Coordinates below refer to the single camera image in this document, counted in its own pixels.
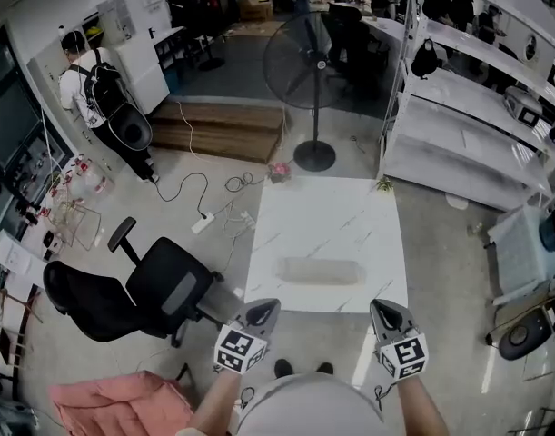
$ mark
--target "fan blade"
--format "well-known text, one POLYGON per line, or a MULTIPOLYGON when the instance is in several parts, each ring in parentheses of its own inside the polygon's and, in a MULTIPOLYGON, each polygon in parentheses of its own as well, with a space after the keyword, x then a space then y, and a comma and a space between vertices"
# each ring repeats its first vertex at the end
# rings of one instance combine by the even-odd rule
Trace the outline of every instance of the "fan blade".
POLYGON ((312 23, 308 19, 305 20, 305 30, 307 31, 307 37, 310 39, 310 46, 314 52, 317 52, 317 36, 313 30, 312 23))
POLYGON ((307 68, 305 68, 304 71, 301 71, 299 75, 295 79, 293 79, 291 85, 285 92, 285 98, 289 97, 297 89, 299 89, 300 85, 303 84, 303 81, 305 81, 308 78, 308 76, 312 73, 312 71, 313 71, 313 66, 308 66, 307 68))

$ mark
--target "marble tabletop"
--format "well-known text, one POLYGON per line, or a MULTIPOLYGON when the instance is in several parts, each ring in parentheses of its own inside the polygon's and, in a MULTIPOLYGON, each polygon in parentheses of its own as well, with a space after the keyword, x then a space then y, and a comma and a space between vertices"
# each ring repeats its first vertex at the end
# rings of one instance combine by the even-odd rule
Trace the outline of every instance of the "marble tabletop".
POLYGON ((266 180, 245 301, 276 297, 304 312, 366 313, 375 297, 408 306, 396 200, 376 183, 266 180))

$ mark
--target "black pants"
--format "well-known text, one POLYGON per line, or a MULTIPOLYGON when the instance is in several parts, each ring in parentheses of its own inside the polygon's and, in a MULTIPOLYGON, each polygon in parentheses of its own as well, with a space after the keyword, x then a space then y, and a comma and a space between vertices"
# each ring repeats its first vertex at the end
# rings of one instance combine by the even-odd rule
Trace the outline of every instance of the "black pants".
POLYGON ((92 131, 100 141, 120 155, 141 179, 148 179, 154 174, 152 168, 146 164, 146 160, 150 158, 147 149, 136 152, 126 147, 115 137, 114 133, 112 133, 107 121, 101 126, 92 128, 92 131))

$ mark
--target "forearm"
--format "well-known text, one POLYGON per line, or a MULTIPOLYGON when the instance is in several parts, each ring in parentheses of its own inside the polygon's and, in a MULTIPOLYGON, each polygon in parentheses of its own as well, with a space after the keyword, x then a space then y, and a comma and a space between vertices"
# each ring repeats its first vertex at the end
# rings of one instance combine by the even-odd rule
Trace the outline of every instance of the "forearm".
POLYGON ((225 436, 240 386, 239 373, 222 370, 204 396, 189 426, 207 436, 225 436))
POLYGON ((398 395, 407 436, 448 436, 447 425, 417 376, 399 381, 398 395))

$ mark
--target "wooden platform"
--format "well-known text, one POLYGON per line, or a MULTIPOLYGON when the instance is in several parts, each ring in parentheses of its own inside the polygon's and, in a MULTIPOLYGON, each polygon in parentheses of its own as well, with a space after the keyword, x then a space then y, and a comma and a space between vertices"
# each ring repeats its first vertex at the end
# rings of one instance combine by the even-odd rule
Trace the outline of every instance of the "wooden platform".
MULTIPOLYGON (((282 133, 282 110, 234 104, 183 104, 200 154, 267 164, 282 133)), ((190 127, 176 102, 164 102, 150 117, 152 145, 189 150, 190 127)))

